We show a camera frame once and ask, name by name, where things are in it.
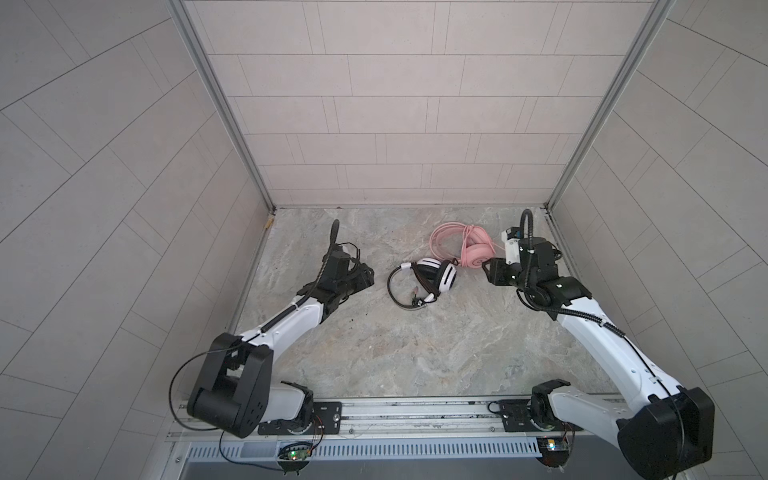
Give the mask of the pink headphones with cable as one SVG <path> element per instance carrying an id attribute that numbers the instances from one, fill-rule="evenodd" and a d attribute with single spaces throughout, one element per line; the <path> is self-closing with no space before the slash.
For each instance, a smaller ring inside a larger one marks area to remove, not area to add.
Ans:
<path id="1" fill-rule="evenodd" d="M 443 242 L 457 237 L 459 252 L 452 253 Z M 487 260 L 496 257 L 496 243 L 488 232 L 477 225 L 446 222 L 435 228 L 429 237 L 432 255 L 441 261 L 453 261 L 463 268 L 479 269 Z"/>

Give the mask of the white black headphones with cable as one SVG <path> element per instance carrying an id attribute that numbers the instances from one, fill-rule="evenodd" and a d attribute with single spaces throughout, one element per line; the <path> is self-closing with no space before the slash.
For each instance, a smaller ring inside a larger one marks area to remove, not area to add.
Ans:
<path id="1" fill-rule="evenodd" d="M 437 260 L 425 257 L 415 262 L 404 262 L 395 267 L 387 278 L 387 293 L 390 299 L 401 309 L 418 310 L 437 301 L 441 294 L 448 292 L 454 285 L 458 270 L 456 259 Z M 410 303 L 400 302 L 392 291 L 393 277 L 410 271 L 414 274 L 420 287 L 426 292 L 424 297 L 418 297 L 418 290 L 412 295 Z"/>

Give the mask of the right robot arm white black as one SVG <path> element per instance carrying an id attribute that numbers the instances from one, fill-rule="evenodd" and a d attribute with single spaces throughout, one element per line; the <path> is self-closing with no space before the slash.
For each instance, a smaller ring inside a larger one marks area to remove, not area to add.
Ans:
<path id="1" fill-rule="evenodd" d="M 687 389 L 657 366 L 602 310 L 576 278 L 562 276 L 559 250 L 533 231 L 526 209 L 502 239 L 504 258 L 482 265 L 495 286 L 513 287 L 528 309 L 568 330 L 609 375 L 626 409 L 554 379 L 533 387 L 532 423 L 540 430 L 575 425 L 617 447 L 644 479 L 673 478 L 713 455 L 715 405 L 700 388 Z"/>

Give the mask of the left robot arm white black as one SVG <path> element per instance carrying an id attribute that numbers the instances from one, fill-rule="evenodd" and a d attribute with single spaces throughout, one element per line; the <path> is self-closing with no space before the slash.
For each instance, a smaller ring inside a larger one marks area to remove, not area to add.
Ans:
<path id="1" fill-rule="evenodd" d="M 350 296 L 374 284 L 374 271 L 337 242 L 335 220 L 329 246 L 314 281 L 281 312 L 241 335 L 222 333 L 201 355 L 202 367 L 187 401 L 187 414 L 238 438 L 259 425 L 283 424 L 303 432 L 314 421 L 313 392 L 294 382 L 272 380 L 273 365 L 310 330 L 320 326 Z"/>

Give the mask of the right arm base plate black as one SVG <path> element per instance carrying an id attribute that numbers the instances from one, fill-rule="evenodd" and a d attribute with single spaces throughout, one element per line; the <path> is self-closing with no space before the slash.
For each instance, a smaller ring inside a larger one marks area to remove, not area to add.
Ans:
<path id="1" fill-rule="evenodd" d="M 559 420 L 544 426 L 534 422 L 531 416 L 530 401 L 527 399 L 502 399 L 494 400 L 487 404 L 489 413 L 499 417 L 506 433 L 520 432 L 570 432 L 581 431 L 581 428 L 572 424 L 564 424 Z"/>

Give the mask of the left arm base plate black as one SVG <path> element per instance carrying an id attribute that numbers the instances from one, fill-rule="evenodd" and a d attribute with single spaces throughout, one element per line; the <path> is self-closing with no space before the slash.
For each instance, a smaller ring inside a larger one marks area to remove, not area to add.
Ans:
<path id="1" fill-rule="evenodd" d="M 340 432 L 341 414 L 341 402 L 315 402 L 310 415 L 310 423 L 306 426 L 301 426 L 293 420 L 274 420 L 260 423 L 257 427 L 257 434 L 260 436 L 318 435 L 319 432 L 315 429 L 322 427 L 324 434 L 336 435 Z"/>

